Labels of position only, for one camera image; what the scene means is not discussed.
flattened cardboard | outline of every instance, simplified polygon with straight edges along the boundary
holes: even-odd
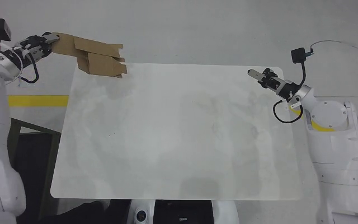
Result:
[[[52,51],[57,54],[77,58],[78,68],[88,74],[121,78],[127,74],[126,65],[121,64],[119,49],[122,44],[105,44],[76,36],[56,33],[60,40],[52,44]]]

white cable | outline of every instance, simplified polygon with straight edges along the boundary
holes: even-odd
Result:
[[[6,44],[0,42],[0,46],[2,46],[2,47],[5,48],[5,49],[8,49],[8,50],[11,51],[12,53],[14,53],[14,54],[18,57],[18,59],[20,60],[20,64],[21,64],[20,73],[19,73],[13,80],[11,80],[11,81],[9,81],[9,82],[7,82],[7,83],[5,84],[5,85],[9,85],[9,84],[12,83],[13,81],[17,80],[17,78],[19,78],[20,75],[21,75],[21,73],[22,73],[22,70],[23,70],[22,59],[21,59],[20,56],[19,56],[16,52],[14,52],[14,51],[12,50],[12,48],[10,48],[8,45],[6,45]]]
[[[340,41],[340,40],[320,40],[320,41],[317,41],[317,42],[311,44],[311,46],[309,48],[312,49],[313,45],[318,44],[318,43],[322,43],[322,42],[337,42],[337,43],[346,44],[348,46],[351,46],[353,48],[358,49],[358,46],[356,46],[356,45],[354,45],[352,43],[349,43],[349,42],[346,42],[346,41]]]
[[[29,54],[29,53],[30,53],[29,50],[27,50],[27,49],[26,49],[26,50],[23,50],[23,51],[22,51],[22,57],[25,58],[25,56],[26,56],[27,54]]]

yellow floor stripe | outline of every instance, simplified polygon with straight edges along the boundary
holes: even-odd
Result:
[[[68,96],[7,96],[9,106],[67,106]]]

concrete floor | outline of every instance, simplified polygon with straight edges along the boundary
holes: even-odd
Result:
[[[358,44],[356,0],[12,0],[0,16],[12,29],[13,43],[46,31],[66,32],[107,43],[124,44],[127,62],[277,66],[295,82],[299,65],[290,51],[323,39]],[[321,44],[307,61],[307,84],[317,96],[357,97],[358,51]],[[68,95],[76,60],[50,55],[38,68],[35,85],[14,82],[10,95]],[[24,77],[33,77],[32,68]],[[358,105],[356,98],[350,98]],[[65,108],[12,108],[14,118],[62,129]],[[293,125],[303,196],[294,202],[238,202],[241,223],[314,223],[318,183],[307,140]],[[62,200],[59,212],[82,203]]]

yellow tape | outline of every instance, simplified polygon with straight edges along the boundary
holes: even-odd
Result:
[[[68,96],[7,96],[9,106],[67,106]]]
[[[299,110],[293,110],[291,109],[291,111],[293,111],[297,116],[300,115],[300,111]],[[317,123],[315,123],[314,121],[312,121],[312,128],[316,129],[319,132],[334,132],[335,130],[333,128],[325,128],[325,127],[321,127],[319,126]]]

